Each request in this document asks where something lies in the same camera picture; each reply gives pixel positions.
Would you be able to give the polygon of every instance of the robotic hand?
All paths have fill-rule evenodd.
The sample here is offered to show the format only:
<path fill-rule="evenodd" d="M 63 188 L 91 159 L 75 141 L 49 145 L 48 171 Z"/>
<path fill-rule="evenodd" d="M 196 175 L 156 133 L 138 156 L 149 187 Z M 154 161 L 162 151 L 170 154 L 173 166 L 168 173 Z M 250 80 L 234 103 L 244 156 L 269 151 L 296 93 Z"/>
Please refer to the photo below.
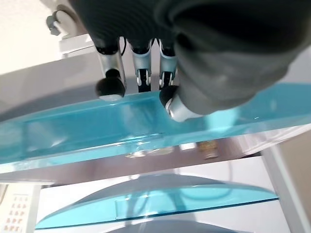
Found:
<path fill-rule="evenodd" d="M 139 92 L 150 91 L 160 44 L 160 100 L 176 121 L 249 101 L 281 79 L 311 41 L 309 0 L 71 0 L 102 62 L 103 100 L 126 89 L 119 37 L 133 52 Z M 179 86 L 173 86 L 176 68 Z"/>

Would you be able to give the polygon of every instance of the blue glass shelf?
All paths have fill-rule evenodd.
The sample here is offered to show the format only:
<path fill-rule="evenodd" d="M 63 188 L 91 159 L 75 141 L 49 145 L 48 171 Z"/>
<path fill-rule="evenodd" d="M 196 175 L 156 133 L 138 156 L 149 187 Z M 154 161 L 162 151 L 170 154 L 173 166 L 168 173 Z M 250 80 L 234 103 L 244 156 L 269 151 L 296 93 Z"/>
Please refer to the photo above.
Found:
<path fill-rule="evenodd" d="M 277 199 L 269 190 L 241 183 L 175 174 L 150 175 L 90 194 L 46 216 L 36 229 L 126 221 Z"/>
<path fill-rule="evenodd" d="M 0 173 L 311 123 L 311 85 L 277 84 L 242 106 L 174 122 L 158 92 L 93 100 L 0 124 Z"/>

